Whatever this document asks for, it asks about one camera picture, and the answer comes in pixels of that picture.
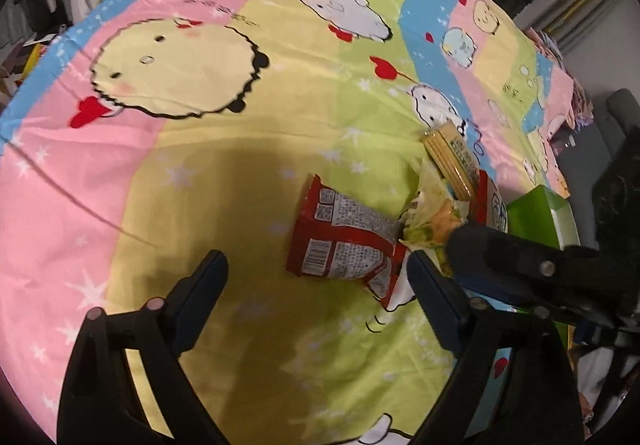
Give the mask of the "white blue snack packet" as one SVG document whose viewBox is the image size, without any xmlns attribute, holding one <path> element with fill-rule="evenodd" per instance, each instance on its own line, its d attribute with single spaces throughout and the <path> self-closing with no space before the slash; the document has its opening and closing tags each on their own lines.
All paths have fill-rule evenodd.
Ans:
<svg viewBox="0 0 640 445">
<path fill-rule="evenodd" d="M 508 231 L 508 211 L 497 185 L 485 170 L 478 172 L 475 202 L 475 223 L 496 231 Z"/>
</svg>

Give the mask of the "pale green snack packet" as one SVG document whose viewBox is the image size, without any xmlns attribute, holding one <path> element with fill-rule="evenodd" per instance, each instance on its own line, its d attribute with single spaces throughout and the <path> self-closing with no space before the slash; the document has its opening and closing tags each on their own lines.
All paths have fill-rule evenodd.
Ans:
<svg viewBox="0 0 640 445">
<path fill-rule="evenodd" d="M 445 247 L 454 230 L 468 222 L 470 203 L 454 199 L 430 158 L 423 158 L 413 170 L 418 187 L 401 214 L 400 241 L 411 251 L 424 250 L 442 274 L 450 275 Z"/>
</svg>

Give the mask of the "yellow-green cracker packet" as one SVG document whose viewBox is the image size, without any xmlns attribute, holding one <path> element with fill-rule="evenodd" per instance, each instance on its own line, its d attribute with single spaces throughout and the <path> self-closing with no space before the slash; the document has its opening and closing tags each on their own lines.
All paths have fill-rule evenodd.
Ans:
<svg viewBox="0 0 640 445">
<path fill-rule="evenodd" d="M 422 143 L 454 197 L 462 202 L 474 202 L 480 186 L 480 168 L 456 126 L 448 120 L 428 131 Z"/>
</svg>

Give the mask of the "red white snack packet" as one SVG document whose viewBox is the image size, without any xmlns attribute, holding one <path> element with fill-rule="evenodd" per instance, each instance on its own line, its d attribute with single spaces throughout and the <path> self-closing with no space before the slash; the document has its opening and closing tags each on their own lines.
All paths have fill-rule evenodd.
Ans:
<svg viewBox="0 0 640 445">
<path fill-rule="evenodd" d="M 400 223 L 314 176 L 300 205 L 286 269 L 297 276 L 356 280 L 387 312 L 414 299 Z"/>
</svg>

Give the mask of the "green white cardboard box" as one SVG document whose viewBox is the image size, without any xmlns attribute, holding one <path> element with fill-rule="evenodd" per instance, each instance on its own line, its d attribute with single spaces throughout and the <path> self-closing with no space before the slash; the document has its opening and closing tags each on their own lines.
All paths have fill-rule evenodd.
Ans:
<svg viewBox="0 0 640 445">
<path fill-rule="evenodd" d="M 570 203 L 539 185 L 506 206 L 508 233 L 556 249 L 579 246 Z"/>
</svg>

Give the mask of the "dark grey sofa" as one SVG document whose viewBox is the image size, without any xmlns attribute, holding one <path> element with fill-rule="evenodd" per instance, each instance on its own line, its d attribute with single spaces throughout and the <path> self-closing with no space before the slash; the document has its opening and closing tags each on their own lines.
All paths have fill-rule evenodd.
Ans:
<svg viewBox="0 0 640 445">
<path fill-rule="evenodd" d="M 556 157 L 574 211 L 591 207 L 592 187 L 612 162 L 628 133 L 639 125 L 639 102 L 628 89 L 592 100 L 593 123 L 573 134 Z"/>
</svg>

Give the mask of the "colourful cartoon striped cloth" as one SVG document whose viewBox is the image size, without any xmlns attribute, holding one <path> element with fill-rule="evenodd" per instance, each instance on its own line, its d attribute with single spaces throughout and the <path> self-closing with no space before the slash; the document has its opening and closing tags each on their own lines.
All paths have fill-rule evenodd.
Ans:
<svg viewBox="0 0 640 445">
<path fill-rule="evenodd" d="M 451 356 L 420 305 L 285 267 L 319 176 L 397 218 L 444 95 L 506 199 L 567 194 L 572 78 L 491 0 L 102 0 L 1 117 L 1 367 L 53 437 L 88 309 L 139 309 L 222 251 L 181 364 L 235 444 L 405 443 Z"/>
</svg>

